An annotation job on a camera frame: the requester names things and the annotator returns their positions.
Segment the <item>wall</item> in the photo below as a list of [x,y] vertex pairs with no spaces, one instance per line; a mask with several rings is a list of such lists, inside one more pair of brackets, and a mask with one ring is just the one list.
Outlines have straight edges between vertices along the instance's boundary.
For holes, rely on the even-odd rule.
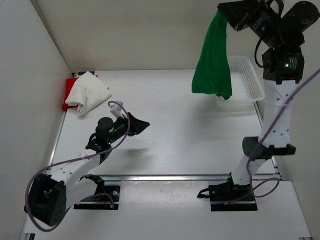
[[[78,71],[194,69],[217,5],[228,0],[34,2],[69,68]],[[250,30],[228,26],[228,36],[229,54],[252,54]]]
[[0,240],[17,240],[27,181],[48,162],[71,72],[30,0],[0,5]]
[[[285,0],[285,12],[298,0]],[[310,0],[318,9],[320,2]],[[320,68],[319,55],[320,20],[304,32],[305,44],[302,51],[305,58],[303,80],[310,77]],[[258,56],[266,51],[265,45],[261,45]],[[256,72],[262,80],[261,69],[255,65]],[[293,181],[298,193],[304,215],[315,240],[320,240],[320,157],[318,142],[320,140],[320,108],[319,108],[320,76],[317,76],[294,99],[294,110],[291,124],[292,144],[297,147],[294,156],[280,158],[280,169],[284,171],[287,180]]]

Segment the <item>folded white towel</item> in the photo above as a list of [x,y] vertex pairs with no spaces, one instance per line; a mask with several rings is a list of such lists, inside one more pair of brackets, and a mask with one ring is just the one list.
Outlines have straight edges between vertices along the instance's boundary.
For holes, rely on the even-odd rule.
[[81,116],[111,96],[112,94],[109,91],[109,87],[87,71],[75,81],[65,103],[69,106],[78,105],[77,112]]

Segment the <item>white basket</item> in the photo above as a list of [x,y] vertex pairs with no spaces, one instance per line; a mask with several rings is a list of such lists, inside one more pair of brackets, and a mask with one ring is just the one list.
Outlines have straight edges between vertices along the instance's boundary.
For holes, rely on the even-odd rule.
[[232,97],[216,97],[222,107],[249,107],[265,98],[265,93],[250,59],[246,56],[228,56],[231,72]]

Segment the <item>cloth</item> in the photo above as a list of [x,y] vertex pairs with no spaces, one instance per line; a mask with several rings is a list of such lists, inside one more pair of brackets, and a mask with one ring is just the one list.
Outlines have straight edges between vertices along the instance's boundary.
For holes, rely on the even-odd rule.
[[216,94],[225,100],[232,96],[227,59],[227,20],[218,11],[206,33],[199,62],[192,79],[195,94]]
[[71,91],[72,87],[74,86],[77,79],[78,79],[77,77],[73,77],[73,78],[68,78],[65,81],[65,94],[64,94],[63,104],[61,105],[63,111],[77,107],[77,106],[69,106],[68,104],[66,104],[66,100],[69,97],[70,91]]
[[111,96],[108,86],[90,72],[86,72],[75,81],[65,103],[69,106],[78,105],[78,115],[83,116]]

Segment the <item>green towel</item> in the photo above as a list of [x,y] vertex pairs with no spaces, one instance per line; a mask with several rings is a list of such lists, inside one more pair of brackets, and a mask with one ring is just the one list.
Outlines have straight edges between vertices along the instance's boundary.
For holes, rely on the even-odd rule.
[[192,80],[194,94],[216,94],[225,100],[232,96],[227,59],[227,20],[218,10],[206,33],[201,56]]

